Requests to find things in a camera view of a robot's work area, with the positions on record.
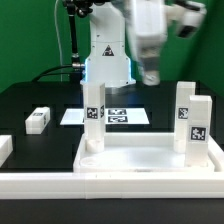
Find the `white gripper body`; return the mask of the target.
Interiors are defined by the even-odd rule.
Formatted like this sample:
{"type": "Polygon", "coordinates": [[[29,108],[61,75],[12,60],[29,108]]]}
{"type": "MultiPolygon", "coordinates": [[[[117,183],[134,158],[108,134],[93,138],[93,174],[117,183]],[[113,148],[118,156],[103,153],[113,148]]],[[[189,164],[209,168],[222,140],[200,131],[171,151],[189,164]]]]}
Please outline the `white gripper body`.
{"type": "Polygon", "coordinates": [[[164,0],[130,0],[126,28],[135,61],[144,57],[147,51],[160,48],[167,39],[164,0]]]}

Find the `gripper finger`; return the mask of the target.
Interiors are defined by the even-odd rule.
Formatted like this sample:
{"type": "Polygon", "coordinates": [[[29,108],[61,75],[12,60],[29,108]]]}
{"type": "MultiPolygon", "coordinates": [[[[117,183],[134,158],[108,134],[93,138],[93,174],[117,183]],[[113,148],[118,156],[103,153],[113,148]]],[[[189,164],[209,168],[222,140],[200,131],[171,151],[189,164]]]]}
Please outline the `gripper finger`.
{"type": "Polygon", "coordinates": [[[142,81],[145,85],[158,85],[160,83],[159,58],[141,58],[140,73],[142,75],[142,81]]]}

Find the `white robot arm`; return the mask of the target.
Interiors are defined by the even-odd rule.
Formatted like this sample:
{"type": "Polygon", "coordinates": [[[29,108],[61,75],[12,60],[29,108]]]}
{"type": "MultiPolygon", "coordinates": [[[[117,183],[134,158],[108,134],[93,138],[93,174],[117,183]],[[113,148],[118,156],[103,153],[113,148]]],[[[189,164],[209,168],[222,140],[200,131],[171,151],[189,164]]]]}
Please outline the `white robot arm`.
{"type": "Polygon", "coordinates": [[[196,0],[108,0],[92,6],[91,51],[85,60],[87,83],[103,83],[115,93],[133,85],[131,63],[136,62],[141,80],[148,86],[160,83],[160,51],[167,29],[177,23],[176,34],[191,37],[202,24],[206,6],[196,0]]]}

